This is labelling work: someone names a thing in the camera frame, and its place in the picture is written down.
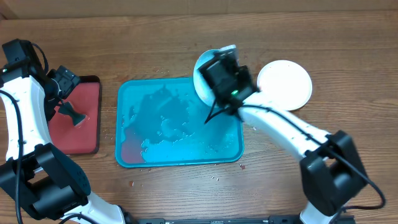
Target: black object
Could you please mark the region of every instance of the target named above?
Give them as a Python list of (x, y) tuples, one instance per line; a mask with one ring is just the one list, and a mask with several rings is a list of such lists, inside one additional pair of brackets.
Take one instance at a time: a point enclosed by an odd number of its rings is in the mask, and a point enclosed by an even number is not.
[(334, 159), (328, 150), (336, 152), (360, 173), (367, 175), (351, 136), (338, 131), (326, 137), (326, 143), (305, 154), (306, 157), (300, 161), (300, 170), (305, 196), (324, 215), (332, 216), (355, 197), (367, 182), (339, 160), (328, 167), (323, 158), (327, 156)]
[(73, 109), (73, 106), (72, 104), (70, 104), (70, 102), (66, 102), (62, 106), (60, 106), (58, 109), (58, 113), (71, 117), (74, 126), (78, 125), (86, 118), (86, 115), (77, 113)]
[[(0, 166), (0, 187), (15, 199), (16, 161), (12, 158)], [(34, 170), (42, 167), (49, 175), (31, 184)], [(34, 219), (63, 217), (64, 213), (88, 203), (90, 183), (84, 171), (51, 143), (37, 145), (22, 157), (20, 179), (21, 207)]]
[(213, 90), (217, 104), (233, 114), (243, 105), (243, 100), (259, 91), (253, 85), (247, 66), (239, 66), (236, 49), (214, 53), (214, 57), (204, 63), (199, 72), (203, 75), (209, 87)]
[(15, 39), (2, 45), (7, 62), (0, 70), (0, 88), (4, 83), (13, 79), (30, 75), (43, 87), (45, 92), (44, 112), (46, 120), (49, 121), (55, 114), (54, 108), (61, 99), (66, 99), (72, 90), (80, 83), (80, 78), (64, 66), (57, 70), (52, 69), (48, 75), (47, 59), (43, 51), (37, 46), (45, 59), (45, 69), (28, 40)]
[[(138, 219), (139, 224), (302, 224), (299, 215), (272, 215), (267, 218), (214, 218), (197, 220)], [(335, 224), (355, 224), (352, 216), (340, 217)]]

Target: white plate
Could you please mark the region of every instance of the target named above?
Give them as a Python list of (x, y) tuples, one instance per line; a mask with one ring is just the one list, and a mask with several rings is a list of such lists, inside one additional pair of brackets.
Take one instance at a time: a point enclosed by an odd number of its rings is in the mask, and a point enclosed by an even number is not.
[(257, 86), (284, 110), (304, 106), (312, 94), (310, 75), (299, 64), (288, 60), (268, 63), (261, 69)]

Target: black bracket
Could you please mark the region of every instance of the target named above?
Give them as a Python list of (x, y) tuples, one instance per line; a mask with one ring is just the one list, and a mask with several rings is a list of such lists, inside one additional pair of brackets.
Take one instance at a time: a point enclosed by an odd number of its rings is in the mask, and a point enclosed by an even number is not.
[(68, 98), (72, 90), (80, 83), (80, 77), (62, 65), (57, 70), (51, 69), (47, 76), (52, 82), (43, 86), (46, 92), (44, 113), (46, 120), (50, 121), (55, 115), (54, 108), (59, 104), (60, 99)]
[(229, 114), (234, 114), (247, 97), (259, 91), (248, 67), (238, 65), (236, 51), (228, 49), (214, 53), (214, 57), (199, 68), (213, 90), (218, 106), (231, 108)]
[(336, 160), (330, 167), (323, 161), (325, 157), (334, 159), (328, 154), (328, 150), (332, 150), (366, 175), (351, 136), (338, 131), (326, 137), (326, 143), (305, 154), (306, 157), (300, 161), (300, 170), (305, 196), (324, 215), (332, 216), (367, 183), (340, 161)]
[[(0, 187), (15, 200), (17, 161), (9, 159), (0, 166)], [(49, 175), (35, 183), (34, 170), (42, 167)], [(20, 179), (21, 207), (34, 219), (57, 220), (64, 213), (88, 203), (90, 183), (84, 171), (51, 143), (37, 145), (22, 158)]]
[(41, 85), (50, 81), (31, 42), (15, 39), (3, 44), (2, 49), (7, 58), (7, 64), (1, 70), (3, 83), (29, 75), (34, 76)]

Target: wood grain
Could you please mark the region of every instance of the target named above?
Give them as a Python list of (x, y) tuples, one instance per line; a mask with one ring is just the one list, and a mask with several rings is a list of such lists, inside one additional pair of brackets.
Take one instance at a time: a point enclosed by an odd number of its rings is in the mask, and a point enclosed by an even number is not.
[(396, 0), (1, 0), (9, 19), (396, 10)]
[(18, 19), (4, 0), (0, 0), (0, 20), (1, 19)]
[[(1, 43), (20, 38), (39, 44), (51, 68), (64, 65), (78, 75), (100, 77), (100, 150), (72, 158), (98, 195), (137, 218), (263, 217), (295, 214), (304, 208), (297, 163), (265, 134), (247, 126), (245, 152), (235, 163), (149, 172), (124, 169), (114, 159), (116, 96), (122, 83), (188, 77), (203, 51), (236, 44), (241, 64), (254, 75), (278, 59), (293, 60), (309, 71), (313, 95), (295, 114), (330, 132), (343, 129), (353, 135), (368, 175), (388, 199), (382, 210), (351, 214), (358, 223), (396, 223), (397, 11), (1, 21), (0, 33)], [(1, 54), (0, 64), (5, 63)], [(5, 155), (3, 109), (0, 145), (0, 154)], [(376, 193), (366, 187), (350, 204), (375, 203), (379, 203)], [(24, 217), (26, 223), (37, 223)], [(14, 202), (4, 192), (0, 219), (16, 222)]]

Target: wooden table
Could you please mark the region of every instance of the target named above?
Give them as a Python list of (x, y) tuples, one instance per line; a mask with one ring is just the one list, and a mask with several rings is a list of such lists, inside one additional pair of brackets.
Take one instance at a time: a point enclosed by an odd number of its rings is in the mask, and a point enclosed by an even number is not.
[[(330, 132), (350, 133), (370, 178), (388, 199), (385, 209), (350, 213), (358, 223), (396, 223), (397, 11), (1, 21), (0, 34), (1, 43), (20, 38), (39, 44), (50, 68), (64, 65), (78, 75), (100, 77), (100, 150), (72, 158), (98, 195), (137, 218), (264, 217), (304, 208), (298, 164), (265, 134), (247, 126), (245, 152), (235, 163), (140, 170), (122, 168), (115, 161), (116, 96), (122, 83), (188, 77), (202, 52), (236, 44), (241, 64), (254, 75), (278, 59), (297, 62), (309, 72), (312, 98), (295, 114)], [(5, 155), (3, 108), (0, 145), (0, 155)], [(377, 203), (376, 193), (366, 187), (350, 204)], [(0, 220), (16, 222), (14, 202), (4, 192)], [(26, 214), (24, 221), (37, 223)]]

